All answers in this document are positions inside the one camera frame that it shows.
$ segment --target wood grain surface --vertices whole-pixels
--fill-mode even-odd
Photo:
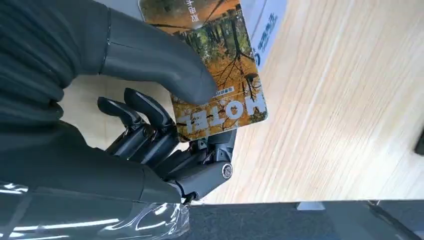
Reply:
[[[424,199],[423,14],[422,0],[289,0],[260,74],[269,118],[239,129],[234,175],[204,202]],[[64,120],[104,148],[123,128],[96,99],[127,86],[172,112],[157,84],[83,76]]]

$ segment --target card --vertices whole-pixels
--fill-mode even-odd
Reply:
[[[171,96],[181,142],[265,120],[267,106],[240,0],[140,0],[144,20],[197,52],[218,91],[206,104]]]

